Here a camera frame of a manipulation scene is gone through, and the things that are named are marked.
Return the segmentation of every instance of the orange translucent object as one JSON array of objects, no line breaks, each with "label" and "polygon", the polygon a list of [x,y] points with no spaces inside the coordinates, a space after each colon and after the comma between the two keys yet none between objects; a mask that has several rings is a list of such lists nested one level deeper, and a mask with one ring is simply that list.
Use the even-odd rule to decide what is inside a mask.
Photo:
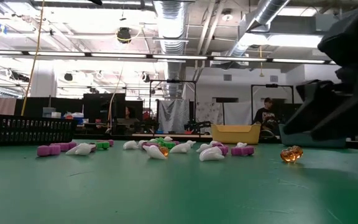
[{"label": "orange translucent object", "polygon": [[280,157],[284,162],[295,162],[297,159],[302,157],[303,150],[299,146],[288,147],[280,153]]},{"label": "orange translucent object", "polygon": [[160,152],[165,156],[168,157],[168,148],[167,147],[159,147],[160,148]]}]

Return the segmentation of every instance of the black plastic basket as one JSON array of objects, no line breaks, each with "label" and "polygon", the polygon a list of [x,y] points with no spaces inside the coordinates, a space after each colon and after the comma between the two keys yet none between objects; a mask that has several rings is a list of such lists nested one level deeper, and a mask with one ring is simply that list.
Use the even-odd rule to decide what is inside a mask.
[{"label": "black plastic basket", "polygon": [[0,145],[70,142],[76,120],[0,115]]}]

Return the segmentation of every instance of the yellow plastic bin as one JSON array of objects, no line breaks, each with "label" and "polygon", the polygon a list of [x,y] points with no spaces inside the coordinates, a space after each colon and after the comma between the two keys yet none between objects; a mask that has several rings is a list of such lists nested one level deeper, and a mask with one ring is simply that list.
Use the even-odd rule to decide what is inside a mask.
[{"label": "yellow plastic bin", "polygon": [[212,124],[212,139],[221,143],[258,144],[260,124],[254,125],[215,125]]}]

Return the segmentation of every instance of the white plastic piece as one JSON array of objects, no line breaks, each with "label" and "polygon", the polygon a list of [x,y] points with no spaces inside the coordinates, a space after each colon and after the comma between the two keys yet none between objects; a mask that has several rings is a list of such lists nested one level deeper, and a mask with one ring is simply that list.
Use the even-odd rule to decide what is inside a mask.
[{"label": "white plastic piece", "polygon": [[193,147],[194,146],[194,144],[196,143],[195,141],[187,141],[186,142],[187,144],[189,144],[190,145],[190,147]]},{"label": "white plastic piece", "polygon": [[187,153],[190,150],[190,145],[187,143],[182,143],[177,146],[174,146],[169,153]]},{"label": "white plastic piece", "polygon": [[196,152],[202,152],[202,151],[204,151],[205,149],[209,149],[209,148],[211,148],[212,147],[212,144],[202,144],[201,146],[200,146],[200,148],[199,149],[197,149],[196,150]]},{"label": "white plastic piece", "polygon": [[237,143],[236,147],[246,147],[246,146],[247,146],[247,143],[239,142],[239,143]]},{"label": "white plastic piece", "polygon": [[142,149],[142,145],[143,145],[143,143],[145,143],[145,142],[147,142],[146,140],[140,140],[138,143],[137,143],[137,147],[139,148],[139,149]]},{"label": "white plastic piece", "polygon": [[135,141],[128,141],[124,143],[124,150],[126,149],[137,149],[137,144]]},{"label": "white plastic piece", "polygon": [[170,136],[166,136],[165,138],[164,138],[164,141],[172,141],[173,139],[170,137]]},{"label": "white plastic piece", "polygon": [[220,159],[224,159],[224,156],[222,156],[222,151],[218,147],[205,149],[202,153],[200,153],[200,161],[212,161]]},{"label": "white plastic piece", "polygon": [[88,155],[91,152],[92,149],[92,145],[87,144],[87,143],[81,143],[77,146],[75,146],[74,148],[70,149],[69,151],[66,152],[66,155],[81,155],[81,156],[85,156]]},{"label": "white plastic piece", "polygon": [[90,144],[80,144],[80,147],[75,151],[75,154],[79,156],[87,156],[91,152],[92,147],[93,146]]},{"label": "white plastic piece", "polygon": [[147,155],[154,159],[167,159],[157,146],[143,146]]}]

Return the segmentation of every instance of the man with cap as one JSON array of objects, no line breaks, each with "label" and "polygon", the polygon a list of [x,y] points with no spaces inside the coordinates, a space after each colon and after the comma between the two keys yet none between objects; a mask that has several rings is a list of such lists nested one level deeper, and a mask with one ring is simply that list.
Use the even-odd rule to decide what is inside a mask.
[{"label": "man with cap", "polygon": [[256,112],[254,124],[261,124],[263,130],[271,130],[266,127],[266,122],[270,119],[274,119],[275,115],[272,111],[273,101],[269,97],[265,98],[265,106]]}]

